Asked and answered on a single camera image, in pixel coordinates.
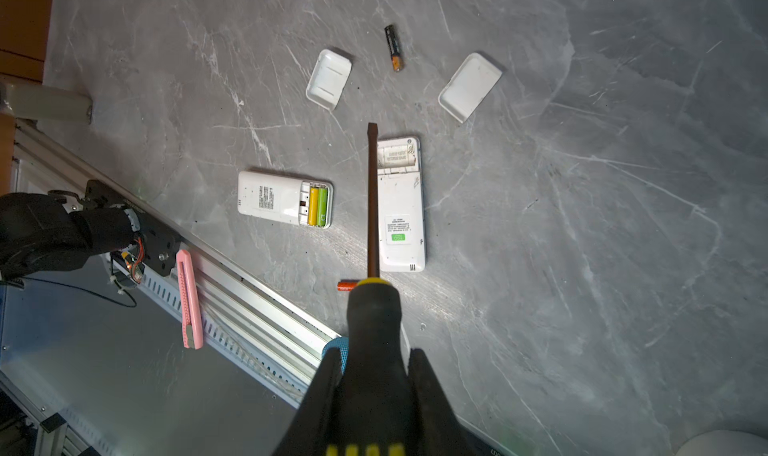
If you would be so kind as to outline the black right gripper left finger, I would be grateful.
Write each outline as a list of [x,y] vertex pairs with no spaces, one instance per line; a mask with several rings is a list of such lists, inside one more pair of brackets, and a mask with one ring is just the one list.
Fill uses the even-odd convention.
[[326,352],[274,456],[326,454],[341,361],[338,348]]

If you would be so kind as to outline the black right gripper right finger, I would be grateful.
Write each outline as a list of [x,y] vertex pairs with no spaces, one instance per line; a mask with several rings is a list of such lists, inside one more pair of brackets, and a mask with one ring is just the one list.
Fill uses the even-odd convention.
[[419,455],[473,455],[437,376],[422,349],[412,349],[408,378],[415,397]]

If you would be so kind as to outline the black yellow battery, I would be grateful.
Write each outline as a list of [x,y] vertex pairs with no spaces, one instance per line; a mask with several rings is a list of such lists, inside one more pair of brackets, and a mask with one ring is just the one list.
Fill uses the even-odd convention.
[[349,295],[349,349],[325,455],[403,455],[415,445],[414,401],[400,350],[398,291],[380,278],[378,126],[367,127],[367,278]]

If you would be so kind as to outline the red AAA battery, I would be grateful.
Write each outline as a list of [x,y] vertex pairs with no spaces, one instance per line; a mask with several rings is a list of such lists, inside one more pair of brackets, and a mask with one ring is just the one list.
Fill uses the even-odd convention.
[[359,284],[358,280],[341,280],[337,283],[339,292],[350,292]]

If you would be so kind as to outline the white remote control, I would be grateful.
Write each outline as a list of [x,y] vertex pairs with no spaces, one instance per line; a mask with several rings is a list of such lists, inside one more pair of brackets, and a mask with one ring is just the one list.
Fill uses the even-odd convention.
[[[307,223],[309,191],[312,186],[329,189],[327,225]],[[257,171],[238,174],[237,209],[242,215],[294,226],[328,229],[332,223],[334,188],[329,182]]]

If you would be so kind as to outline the white remote with back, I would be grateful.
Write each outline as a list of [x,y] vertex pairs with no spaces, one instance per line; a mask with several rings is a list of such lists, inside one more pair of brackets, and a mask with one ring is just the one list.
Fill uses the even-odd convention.
[[377,143],[379,257],[383,272],[421,272],[426,237],[419,138]]

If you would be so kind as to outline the white battery cover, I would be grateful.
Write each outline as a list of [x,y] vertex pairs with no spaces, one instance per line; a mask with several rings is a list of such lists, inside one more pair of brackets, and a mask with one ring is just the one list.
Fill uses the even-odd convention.
[[466,122],[503,75],[478,52],[469,54],[438,95],[438,104],[460,124]]
[[305,90],[307,99],[332,112],[341,98],[352,69],[349,58],[331,49],[319,53]]

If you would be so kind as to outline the black gold AAA battery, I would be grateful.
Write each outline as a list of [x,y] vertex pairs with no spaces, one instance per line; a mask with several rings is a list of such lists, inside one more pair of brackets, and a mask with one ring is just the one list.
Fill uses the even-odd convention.
[[399,39],[398,39],[394,24],[390,24],[385,27],[385,37],[388,44],[388,50],[390,53],[390,59],[391,59],[393,70],[395,72],[400,72],[404,66],[404,63],[401,55]]

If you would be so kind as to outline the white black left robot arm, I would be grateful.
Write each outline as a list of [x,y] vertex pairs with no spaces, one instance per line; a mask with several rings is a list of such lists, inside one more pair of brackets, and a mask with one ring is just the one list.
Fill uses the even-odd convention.
[[73,271],[95,255],[131,245],[136,231],[121,207],[67,211],[47,194],[1,197],[1,280]]

